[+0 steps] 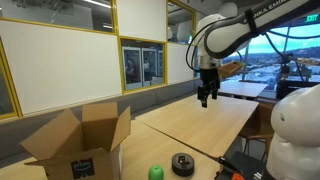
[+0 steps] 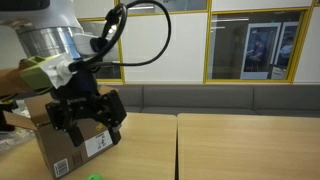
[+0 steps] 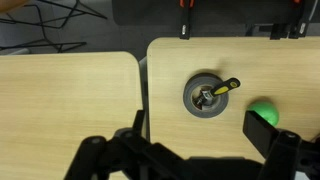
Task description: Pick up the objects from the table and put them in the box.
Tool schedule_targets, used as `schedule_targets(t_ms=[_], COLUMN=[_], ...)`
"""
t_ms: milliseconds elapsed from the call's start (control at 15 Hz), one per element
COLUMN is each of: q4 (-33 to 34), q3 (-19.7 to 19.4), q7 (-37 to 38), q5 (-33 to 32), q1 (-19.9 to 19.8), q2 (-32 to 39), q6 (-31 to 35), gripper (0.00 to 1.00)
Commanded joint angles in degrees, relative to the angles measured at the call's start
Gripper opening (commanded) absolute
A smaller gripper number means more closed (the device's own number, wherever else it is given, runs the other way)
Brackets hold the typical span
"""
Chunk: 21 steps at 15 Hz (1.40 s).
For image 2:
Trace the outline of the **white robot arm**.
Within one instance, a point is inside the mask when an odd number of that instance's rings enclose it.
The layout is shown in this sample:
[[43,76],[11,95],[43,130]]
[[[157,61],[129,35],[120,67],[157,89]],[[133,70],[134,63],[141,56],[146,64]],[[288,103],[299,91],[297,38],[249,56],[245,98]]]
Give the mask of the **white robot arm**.
[[127,6],[119,4],[107,13],[98,37],[84,33],[73,0],[1,0],[0,16],[3,26],[16,31],[27,55],[16,68],[1,71],[1,99],[49,93],[49,120],[74,146],[84,142],[78,127],[84,119],[103,124],[117,144],[126,111],[115,90],[98,91],[95,73],[123,32]]

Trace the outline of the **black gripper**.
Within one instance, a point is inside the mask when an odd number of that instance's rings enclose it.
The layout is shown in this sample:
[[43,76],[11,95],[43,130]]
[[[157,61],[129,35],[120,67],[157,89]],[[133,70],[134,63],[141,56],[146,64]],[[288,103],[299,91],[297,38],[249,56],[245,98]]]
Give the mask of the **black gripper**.
[[127,113],[116,90],[98,91],[98,84],[90,71],[75,74],[66,85],[50,91],[53,100],[46,105],[49,119],[56,130],[68,132],[75,147],[84,138],[77,127],[79,120],[92,119],[109,129],[114,145],[121,140],[121,123]]

